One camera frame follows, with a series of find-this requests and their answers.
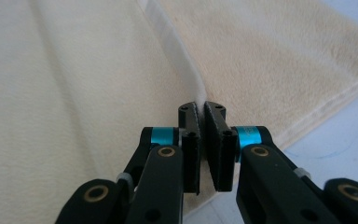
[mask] blue tape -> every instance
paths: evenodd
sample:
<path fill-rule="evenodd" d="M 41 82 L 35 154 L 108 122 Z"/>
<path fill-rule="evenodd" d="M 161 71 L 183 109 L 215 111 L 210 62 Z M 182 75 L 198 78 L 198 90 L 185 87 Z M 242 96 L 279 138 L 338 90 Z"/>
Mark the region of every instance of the blue tape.
<path fill-rule="evenodd" d="M 153 128 L 151 144 L 173 145 L 173 128 Z"/>
<path fill-rule="evenodd" d="M 240 156 L 238 162 L 241 162 L 243 148 L 251 144 L 260 144 L 261 135 L 255 126 L 237 126 L 235 128 L 237 129 L 238 138 L 240 139 Z"/>

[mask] cream cloth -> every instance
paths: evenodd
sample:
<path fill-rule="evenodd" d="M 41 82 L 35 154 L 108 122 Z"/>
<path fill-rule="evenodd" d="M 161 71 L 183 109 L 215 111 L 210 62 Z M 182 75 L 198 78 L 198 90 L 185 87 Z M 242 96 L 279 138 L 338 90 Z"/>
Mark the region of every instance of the cream cloth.
<path fill-rule="evenodd" d="M 54 222 L 181 104 L 284 148 L 358 94 L 358 27 L 315 1 L 139 3 L 0 1 L 0 223 Z M 213 195 L 202 167 L 187 211 Z"/>

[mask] terry cloth texture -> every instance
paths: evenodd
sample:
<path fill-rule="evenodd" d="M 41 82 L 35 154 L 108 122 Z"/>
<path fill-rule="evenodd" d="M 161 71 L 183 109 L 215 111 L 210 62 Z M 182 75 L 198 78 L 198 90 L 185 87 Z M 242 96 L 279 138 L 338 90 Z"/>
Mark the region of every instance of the terry cloth texture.
<path fill-rule="evenodd" d="M 184 103 L 284 149 L 356 95 L 358 26 L 316 1 L 0 1 L 0 223 L 54 222 Z"/>
<path fill-rule="evenodd" d="M 177 39 L 186 47 L 208 100 L 227 108 L 227 123 L 267 126 L 280 149 L 358 95 L 358 25 L 323 3 L 139 3 L 172 64 L 165 43 Z M 186 195 L 186 211 L 214 193 L 202 167 L 201 195 Z"/>

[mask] beige towel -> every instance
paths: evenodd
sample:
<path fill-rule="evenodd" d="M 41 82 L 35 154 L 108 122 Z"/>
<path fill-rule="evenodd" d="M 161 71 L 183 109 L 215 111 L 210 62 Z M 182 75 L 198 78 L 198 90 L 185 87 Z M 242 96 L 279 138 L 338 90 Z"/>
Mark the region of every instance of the beige towel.
<path fill-rule="evenodd" d="M 267 126 L 280 149 L 358 95 L 358 26 L 318 1 L 139 3 L 174 67 L 166 39 L 186 47 L 227 123 Z M 186 195 L 186 211 L 214 193 L 205 163 L 201 195 Z"/>
<path fill-rule="evenodd" d="M 284 148 L 357 94 L 358 27 L 313 1 L 0 1 L 0 223 L 53 222 L 186 102 Z"/>

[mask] folded towel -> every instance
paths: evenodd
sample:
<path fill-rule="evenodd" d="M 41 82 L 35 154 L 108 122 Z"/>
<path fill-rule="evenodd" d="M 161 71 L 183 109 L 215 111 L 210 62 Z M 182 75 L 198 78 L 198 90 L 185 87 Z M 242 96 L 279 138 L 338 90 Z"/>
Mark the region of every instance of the folded towel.
<path fill-rule="evenodd" d="M 358 95 L 358 25 L 323 3 L 139 3 L 178 73 L 188 71 L 175 65 L 174 44 L 184 46 L 208 100 L 227 108 L 229 125 L 267 126 L 280 149 Z M 214 193 L 202 167 L 201 195 L 186 195 L 186 211 Z"/>
<path fill-rule="evenodd" d="M 358 27 L 324 5 L 139 3 L 0 1 L 0 223 L 54 222 L 181 104 L 216 101 L 284 148 L 358 94 Z"/>

